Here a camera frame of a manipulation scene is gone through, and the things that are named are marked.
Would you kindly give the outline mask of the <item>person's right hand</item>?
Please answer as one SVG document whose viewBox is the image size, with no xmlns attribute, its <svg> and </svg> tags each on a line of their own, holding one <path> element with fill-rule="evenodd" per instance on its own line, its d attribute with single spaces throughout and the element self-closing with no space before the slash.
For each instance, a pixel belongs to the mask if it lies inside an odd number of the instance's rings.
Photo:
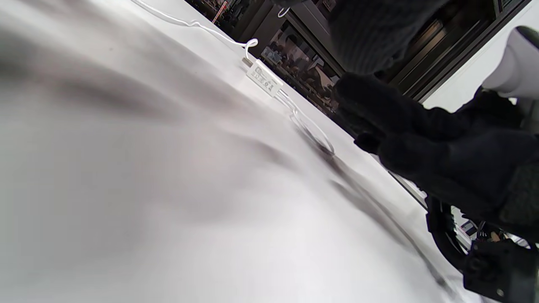
<svg viewBox="0 0 539 303">
<path fill-rule="evenodd" d="M 347 72 L 366 75 L 404 57 L 417 32 L 444 0 L 339 0 L 328 25 L 335 57 Z"/>
</svg>

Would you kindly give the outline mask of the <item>person's left hand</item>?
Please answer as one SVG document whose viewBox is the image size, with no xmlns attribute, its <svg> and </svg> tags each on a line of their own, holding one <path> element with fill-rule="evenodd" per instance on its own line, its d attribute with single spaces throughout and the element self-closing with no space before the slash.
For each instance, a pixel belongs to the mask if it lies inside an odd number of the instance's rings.
<svg viewBox="0 0 539 303">
<path fill-rule="evenodd" d="M 538 242 L 538 135 L 506 98 L 481 92 L 454 113 L 426 109 L 375 77 L 334 87 L 359 119 L 355 144 L 428 196 Z"/>
</svg>

